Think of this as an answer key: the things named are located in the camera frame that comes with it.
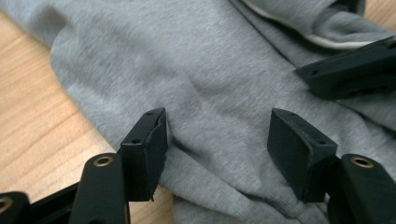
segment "wooden surface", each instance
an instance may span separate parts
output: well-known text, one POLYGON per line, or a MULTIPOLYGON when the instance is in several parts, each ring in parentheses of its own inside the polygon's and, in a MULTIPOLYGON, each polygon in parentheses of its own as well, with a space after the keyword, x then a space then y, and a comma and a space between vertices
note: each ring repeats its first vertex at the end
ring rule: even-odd
MULTIPOLYGON (((368 1, 367 17, 396 32, 396 1, 368 1)), ((0 192, 32 202, 77 182, 84 162, 112 151, 69 99, 50 68, 50 50, 0 11, 0 192)), ((172 195, 133 203, 133 223, 173 223, 172 195)))

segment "screw hole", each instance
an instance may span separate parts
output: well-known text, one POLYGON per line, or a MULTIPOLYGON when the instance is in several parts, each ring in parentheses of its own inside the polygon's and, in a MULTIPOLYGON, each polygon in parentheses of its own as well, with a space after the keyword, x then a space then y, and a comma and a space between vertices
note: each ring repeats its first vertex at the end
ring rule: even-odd
POLYGON ((88 224, 106 224, 106 221, 103 219, 97 218, 97 219, 91 220, 88 224))
POLYGON ((319 143, 319 144, 321 144, 321 145, 326 145, 326 142, 325 141, 323 141, 323 140, 317 140, 317 142, 319 143))
POLYGON ((93 165, 95 166, 107 166, 109 165, 111 162, 113 162, 113 158, 112 157, 101 157, 96 159, 96 161, 93 162, 93 165))
POLYGON ((318 73, 319 73, 319 70, 316 69, 316 70, 314 70, 314 71, 312 72, 311 76, 314 77, 314 76, 316 76, 318 73))
POLYGON ((373 168, 374 164, 371 161, 368 161, 362 157, 354 157, 352 158, 352 162, 363 168, 373 168))
POLYGON ((396 49, 396 42, 391 43, 389 49, 396 49))

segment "gray sweatshirt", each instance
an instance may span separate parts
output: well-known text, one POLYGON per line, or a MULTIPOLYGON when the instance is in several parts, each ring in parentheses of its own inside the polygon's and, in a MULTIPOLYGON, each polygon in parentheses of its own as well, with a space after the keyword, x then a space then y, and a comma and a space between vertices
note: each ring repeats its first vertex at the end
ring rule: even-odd
POLYGON ((50 46, 68 94, 114 148, 150 109, 165 107, 170 147, 161 184, 177 223, 328 223, 269 157, 271 109, 299 114, 396 179, 396 98, 312 95, 298 66, 393 33, 363 1, 2 0, 50 46))

